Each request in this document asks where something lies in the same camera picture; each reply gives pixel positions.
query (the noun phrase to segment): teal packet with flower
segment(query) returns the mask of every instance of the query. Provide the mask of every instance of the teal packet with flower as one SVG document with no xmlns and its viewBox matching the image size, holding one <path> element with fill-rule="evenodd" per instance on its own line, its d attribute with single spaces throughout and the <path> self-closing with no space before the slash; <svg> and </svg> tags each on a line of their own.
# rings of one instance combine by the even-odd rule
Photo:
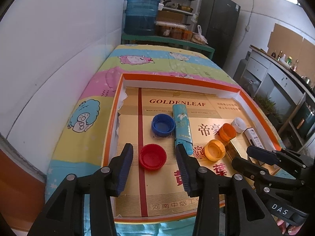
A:
<svg viewBox="0 0 315 236">
<path fill-rule="evenodd" d="M 175 121 L 175 146 L 183 144 L 187 154 L 192 155 L 193 140 L 185 105 L 173 105 L 173 119 Z"/>
</svg>

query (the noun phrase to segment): electrical cord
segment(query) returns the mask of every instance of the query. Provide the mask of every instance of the electrical cord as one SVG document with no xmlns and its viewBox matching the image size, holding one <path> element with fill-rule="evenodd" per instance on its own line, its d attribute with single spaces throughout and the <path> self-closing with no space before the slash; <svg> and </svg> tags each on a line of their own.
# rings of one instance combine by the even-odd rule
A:
<svg viewBox="0 0 315 236">
<path fill-rule="evenodd" d="M 243 36 L 242 40 L 240 41 L 240 43 L 235 47 L 235 49 L 237 49 L 237 48 L 242 44 L 243 40 L 245 39 L 245 36 L 246 36 L 246 34 L 247 34 L 247 30 L 246 30 L 246 29 L 247 29 L 247 27 L 248 27 L 249 24 L 250 24 L 250 18 L 252 17 L 253 10 L 254 10 L 254 0 L 253 0 L 252 10 L 251 10 L 250 15 L 249 15 L 249 18 L 248 18 L 248 23 L 247 23 L 247 26 L 245 27 L 244 36 Z"/>
</svg>

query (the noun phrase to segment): pink sheep print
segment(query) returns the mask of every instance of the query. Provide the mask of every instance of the pink sheep print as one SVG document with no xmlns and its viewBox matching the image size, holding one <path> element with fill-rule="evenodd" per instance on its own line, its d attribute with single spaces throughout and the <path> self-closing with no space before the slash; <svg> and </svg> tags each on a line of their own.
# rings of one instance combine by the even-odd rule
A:
<svg viewBox="0 0 315 236">
<path fill-rule="evenodd" d="M 119 56 L 120 62 L 122 64 L 130 64 L 130 65 L 143 65 L 147 63 L 154 63 L 154 61 L 150 57 L 145 56 Z"/>
</svg>

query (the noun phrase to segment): red stripe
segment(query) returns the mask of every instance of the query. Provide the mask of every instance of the red stripe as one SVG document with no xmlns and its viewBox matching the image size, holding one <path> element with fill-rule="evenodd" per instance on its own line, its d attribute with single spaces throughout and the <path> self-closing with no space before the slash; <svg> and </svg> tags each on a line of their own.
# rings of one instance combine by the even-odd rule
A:
<svg viewBox="0 0 315 236">
<path fill-rule="evenodd" d="M 143 148 L 143 123 L 142 123 L 142 91 L 139 88 L 138 91 L 138 156 Z M 140 190 L 140 208 L 141 216 L 148 217 L 148 208 L 146 205 L 146 193 L 145 193 L 145 175 L 144 168 L 138 164 L 139 167 L 139 190 Z"/>
</svg>

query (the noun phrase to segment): metal bolt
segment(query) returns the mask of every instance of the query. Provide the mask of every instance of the metal bolt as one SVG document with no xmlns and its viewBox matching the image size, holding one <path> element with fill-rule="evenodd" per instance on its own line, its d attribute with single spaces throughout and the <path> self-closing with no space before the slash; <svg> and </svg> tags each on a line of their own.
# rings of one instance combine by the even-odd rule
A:
<svg viewBox="0 0 315 236">
<path fill-rule="evenodd" d="M 198 168 L 198 171 L 199 171 L 200 173 L 206 173 L 206 172 L 208 171 L 208 169 L 207 169 L 206 167 L 199 167 L 199 168 Z"/>
<path fill-rule="evenodd" d="M 102 173 L 108 173 L 109 171 L 111 171 L 111 169 L 110 169 L 109 167 L 102 167 L 102 168 L 100 169 L 100 171 L 101 171 Z"/>
<path fill-rule="evenodd" d="M 243 179 L 242 175 L 240 174 L 235 174 L 234 175 L 234 178 L 237 180 L 237 181 L 241 181 Z"/>
<path fill-rule="evenodd" d="M 76 176 L 74 174 L 70 174 L 67 176 L 68 181 L 72 181 Z"/>
</svg>

